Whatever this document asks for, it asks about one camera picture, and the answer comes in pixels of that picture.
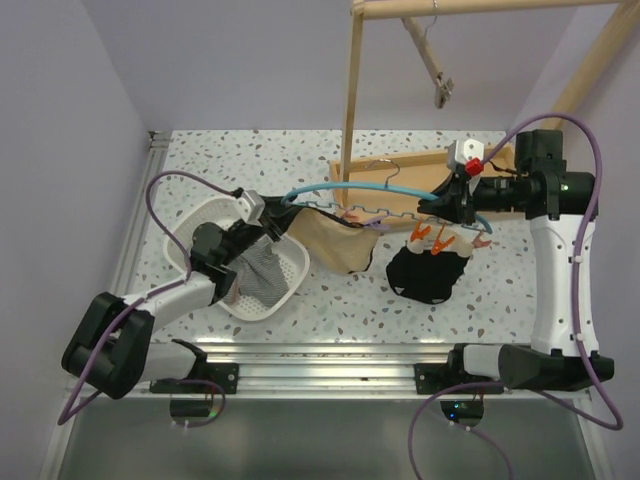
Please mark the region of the blue plastic clip hanger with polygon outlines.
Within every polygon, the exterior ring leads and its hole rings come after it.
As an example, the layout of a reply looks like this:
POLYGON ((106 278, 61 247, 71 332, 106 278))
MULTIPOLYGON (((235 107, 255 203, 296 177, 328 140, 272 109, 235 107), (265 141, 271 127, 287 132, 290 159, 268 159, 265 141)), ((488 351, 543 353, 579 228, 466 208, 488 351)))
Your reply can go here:
MULTIPOLYGON (((366 191, 413 197, 419 200, 424 200, 427 203, 433 203, 433 202, 436 202, 437 200, 444 199, 443 196, 436 195, 431 192, 426 192, 426 191, 418 190, 415 188, 391 185, 388 180, 385 180, 384 183, 329 181, 324 183, 311 184, 311 185, 290 190, 284 196, 281 197, 280 203, 283 205, 294 205, 294 206, 318 206, 319 208, 332 208, 332 207, 339 208, 339 204, 337 202, 319 204, 316 201, 300 201, 299 200, 299 197, 303 194, 313 193, 314 191, 329 191, 329 190, 346 190, 346 191, 366 190, 366 191)), ((404 217, 409 217, 414 221, 420 220, 417 213, 412 213, 409 211, 395 212, 393 209, 382 208, 382 207, 374 210, 374 209, 365 207, 361 204, 357 204, 352 207, 349 207, 349 206, 343 207, 343 210, 347 210, 347 211, 352 209, 360 209, 363 212, 373 214, 374 216, 383 215, 386 217, 395 217, 399 219, 402 219, 404 217)))

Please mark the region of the grey striped underwear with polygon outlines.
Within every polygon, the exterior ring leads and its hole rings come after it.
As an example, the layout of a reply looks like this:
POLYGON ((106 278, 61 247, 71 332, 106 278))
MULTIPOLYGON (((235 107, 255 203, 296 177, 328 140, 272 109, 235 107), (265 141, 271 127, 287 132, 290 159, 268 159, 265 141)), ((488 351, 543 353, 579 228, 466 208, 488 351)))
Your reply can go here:
POLYGON ((240 296, 249 296, 269 309, 289 291, 279 256, 268 238, 252 245, 233 260, 229 268, 236 273, 236 279, 224 297, 227 304, 236 303, 240 296))

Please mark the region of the beige underwear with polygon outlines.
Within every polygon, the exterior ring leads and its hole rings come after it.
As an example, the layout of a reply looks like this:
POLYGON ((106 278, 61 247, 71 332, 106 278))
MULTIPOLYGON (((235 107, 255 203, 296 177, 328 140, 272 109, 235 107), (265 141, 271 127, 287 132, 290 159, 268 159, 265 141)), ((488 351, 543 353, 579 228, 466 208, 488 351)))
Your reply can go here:
POLYGON ((378 230, 312 208, 299 211, 287 234, 325 269, 341 275, 366 271, 381 236, 378 230))

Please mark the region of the black underwear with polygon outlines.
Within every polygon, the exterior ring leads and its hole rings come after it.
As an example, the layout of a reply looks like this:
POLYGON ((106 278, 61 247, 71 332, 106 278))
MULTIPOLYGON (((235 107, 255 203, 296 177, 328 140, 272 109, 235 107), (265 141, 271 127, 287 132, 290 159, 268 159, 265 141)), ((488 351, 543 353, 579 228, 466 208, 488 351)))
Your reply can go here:
POLYGON ((433 248, 426 239, 407 241, 387 264, 387 280, 396 295, 430 305, 450 299, 474 246, 456 240, 436 254, 433 248))

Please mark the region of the wooden clip hanger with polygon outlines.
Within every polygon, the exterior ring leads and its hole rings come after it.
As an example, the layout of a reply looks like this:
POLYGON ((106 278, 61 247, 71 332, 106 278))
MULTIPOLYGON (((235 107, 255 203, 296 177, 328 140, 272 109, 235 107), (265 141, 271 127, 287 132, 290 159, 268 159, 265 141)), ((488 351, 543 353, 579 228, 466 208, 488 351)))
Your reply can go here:
POLYGON ((416 17, 402 18, 402 24, 410 35, 416 50, 435 87, 434 104, 437 109, 443 109, 450 100, 454 88, 454 82, 451 78, 446 78, 441 68, 441 62, 437 58, 435 51, 431 47, 427 34, 430 27, 437 22, 438 16, 434 15, 432 22, 422 28, 416 17))

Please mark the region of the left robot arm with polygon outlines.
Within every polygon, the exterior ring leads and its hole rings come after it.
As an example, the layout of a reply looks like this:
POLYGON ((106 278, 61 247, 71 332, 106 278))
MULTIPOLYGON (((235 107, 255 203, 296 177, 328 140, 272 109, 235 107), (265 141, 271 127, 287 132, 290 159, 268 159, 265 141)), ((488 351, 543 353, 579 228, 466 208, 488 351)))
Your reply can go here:
POLYGON ((152 335, 194 311, 229 309, 233 295, 254 298, 264 311, 279 308, 308 269, 306 249, 287 233, 299 212, 254 191, 201 202, 166 234, 164 252, 177 278, 137 294, 97 295, 62 368, 112 399, 168 379, 185 392, 201 390, 209 379, 203 351, 179 340, 154 344, 152 335))

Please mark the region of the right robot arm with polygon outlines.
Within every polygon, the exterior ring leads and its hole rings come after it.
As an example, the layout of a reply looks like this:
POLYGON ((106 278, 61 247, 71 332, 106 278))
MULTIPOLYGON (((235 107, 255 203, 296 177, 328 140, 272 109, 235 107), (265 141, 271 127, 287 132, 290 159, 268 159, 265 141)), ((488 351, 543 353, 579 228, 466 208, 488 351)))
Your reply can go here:
POLYGON ((596 180, 571 172, 559 130, 517 134, 515 172, 486 176, 483 143, 458 140, 447 148, 447 179, 421 213, 464 226, 483 211, 522 212, 536 256, 536 313, 531 339, 518 344, 457 344, 438 376, 457 392, 480 380, 509 389, 577 391, 614 376, 614 361, 599 352, 592 319, 591 240, 597 216, 596 180))

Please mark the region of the white perforated plastic basket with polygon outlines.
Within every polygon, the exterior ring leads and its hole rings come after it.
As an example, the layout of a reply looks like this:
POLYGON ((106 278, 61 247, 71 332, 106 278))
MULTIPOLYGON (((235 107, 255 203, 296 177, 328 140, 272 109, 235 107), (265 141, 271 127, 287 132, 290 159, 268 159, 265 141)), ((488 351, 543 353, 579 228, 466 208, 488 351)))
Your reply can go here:
MULTIPOLYGON (((172 237, 164 240, 164 256, 180 273, 185 270, 184 256, 178 246, 192 246, 195 229, 205 222, 228 229, 241 218, 232 200, 211 197, 178 216, 171 229, 172 237)), ((306 248, 288 235, 277 242, 263 237, 231 263, 236 280, 217 305, 234 317, 248 322, 261 321, 273 315, 293 296, 307 276, 310 258, 306 248)))

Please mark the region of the aluminium rail frame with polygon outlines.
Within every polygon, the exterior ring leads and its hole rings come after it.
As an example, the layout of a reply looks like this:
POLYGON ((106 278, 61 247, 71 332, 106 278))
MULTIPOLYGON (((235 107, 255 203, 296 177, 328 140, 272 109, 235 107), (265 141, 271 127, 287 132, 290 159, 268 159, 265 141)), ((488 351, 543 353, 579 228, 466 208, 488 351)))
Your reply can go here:
MULTIPOLYGON (((532 130, 519 126, 502 140, 492 135, 459 134, 454 141, 472 138, 482 142, 484 175, 510 176, 515 172, 516 136, 532 130)), ((353 157, 388 158, 393 154, 444 150, 447 158, 446 140, 443 134, 418 132, 354 134, 353 157)), ((119 279, 108 292, 118 296, 137 294, 177 278, 176 270, 164 256, 166 234, 179 215, 211 197, 232 196, 244 190, 282 197, 299 187, 331 181, 330 164, 341 157, 342 141, 337 151, 331 150, 336 141, 334 135, 317 132, 198 130, 155 134, 151 149, 162 153, 163 161, 154 167, 142 194, 142 207, 151 219, 135 220, 134 263, 119 269, 119 279)), ((299 200, 336 202, 333 190, 306 193, 299 200)), ((460 321, 453 316, 452 305, 430 305, 396 295, 386 276, 386 266, 405 245, 408 231, 438 233, 433 248, 436 254, 451 244, 449 236, 439 233, 442 227, 457 228, 465 235, 503 235, 508 215, 515 217, 516 229, 524 235, 536 260, 524 213, 483 211, 479 221, 464 226, 418 213, 419 199, 408 200, 408 211, 417 213, 420 220, 405 230, 391 228, 387 223, 390 217, 376 215, 369 219, 360 209, 299 206, 300 210, 312 208, 378 230, 381 236, 369 268, 337 274, 325 269, 306 249, 310 258, 307 276, 273 315, 248 322, 216 304, 166 325, 152 335, 152 343, 190 342, 203 351, 204 365, 237 363, 240 378, 235 394, 277 394, 287 398, 416 395, 413 366, 447 363, 449 352, 457 344, 528 344, 535 321, 536 280, 525 287, 532 295, 534 314, 518 324, 524 337, 514 341, 494 335, 465 337, 460 321)), ((452 293, 463 299, 461 312, 467 317, 483 315, 489 326, 495 326, 498 319, 490 313, 491 308, 500 306, 510 313, 515 309, 514 303, 508 295, 489 293, 482 285, 472 285, 471 276, 471 269, 466 266, 453 287, 452 293)), ((71 419, 90 400, 105 395, 75 379, 76 385, 61 414, 63 420, 71 419)), ((195 394, 173 395, 169 380, 139 383, 127 395, 148 389, 173 399, 203 398, 195 394)))

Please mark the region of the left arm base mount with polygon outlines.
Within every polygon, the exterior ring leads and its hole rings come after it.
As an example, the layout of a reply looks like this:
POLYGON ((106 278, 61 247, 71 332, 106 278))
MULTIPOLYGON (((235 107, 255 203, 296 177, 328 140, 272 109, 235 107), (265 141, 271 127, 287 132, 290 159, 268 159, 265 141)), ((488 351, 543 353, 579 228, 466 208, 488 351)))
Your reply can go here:
POLYGON ((171 399, 169 412, 176 422, 189 425, 212 422, 225 408, 226 396, 237 392, 240 378, 237 363, 207 363, 190 379, 170 379, 172 394, 202 395, 202 399, 171 399))

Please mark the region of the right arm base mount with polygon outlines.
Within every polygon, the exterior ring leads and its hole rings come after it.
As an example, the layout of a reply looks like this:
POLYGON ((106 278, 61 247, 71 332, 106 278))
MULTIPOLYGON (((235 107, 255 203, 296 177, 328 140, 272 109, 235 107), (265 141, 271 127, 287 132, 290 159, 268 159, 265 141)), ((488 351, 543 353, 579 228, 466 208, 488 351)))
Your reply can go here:
POLYGON ((446 363, 416 363, 413 368, 418 395, 432 395, 456 385, 488 383, 488 386, 457 391, 457 397, 453 400, 440 400, 443 415, 454 423, 477 425, 484 416, 484 397, 504 392, 503 387, 493 385, 492 379, 471 375, 464 370, 456 371, 446 363))

